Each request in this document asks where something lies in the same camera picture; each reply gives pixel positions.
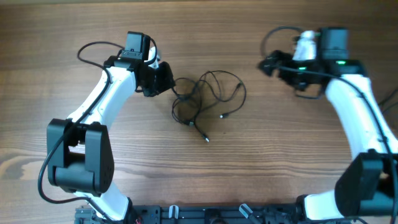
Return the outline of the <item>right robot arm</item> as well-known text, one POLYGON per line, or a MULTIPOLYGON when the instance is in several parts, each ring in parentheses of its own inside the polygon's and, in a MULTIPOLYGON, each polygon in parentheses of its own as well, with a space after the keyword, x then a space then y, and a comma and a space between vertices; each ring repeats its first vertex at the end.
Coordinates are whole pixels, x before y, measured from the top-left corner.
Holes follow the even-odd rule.
POLYGON ((303 97, 318 85, 334 107, 345 131, 352 162, 332 190, 300 197, 302 221, 362 220, 388 216, 397 220, 397 138, 373 95, 364 65, 349 57, 348 30, 298 29, 293 53, 261 49, 259 69, 278 77, 303 97))

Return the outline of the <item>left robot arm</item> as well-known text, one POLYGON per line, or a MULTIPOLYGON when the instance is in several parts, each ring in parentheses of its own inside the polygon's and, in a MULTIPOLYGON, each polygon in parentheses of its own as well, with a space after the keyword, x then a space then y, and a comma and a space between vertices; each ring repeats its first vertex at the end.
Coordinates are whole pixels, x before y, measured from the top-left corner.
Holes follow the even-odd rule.
POLYGON ((173 88, 173 74, 160 60, 155 40, 132 31, 117 55, 98 68, 101 79, 83 104, 68 118, 53 119, 47 126, 38 192, 53 204, 84 200, 102 223, 142 223, 131 199, 113 182, 109 129, 130 96, 155 97, 173 88))

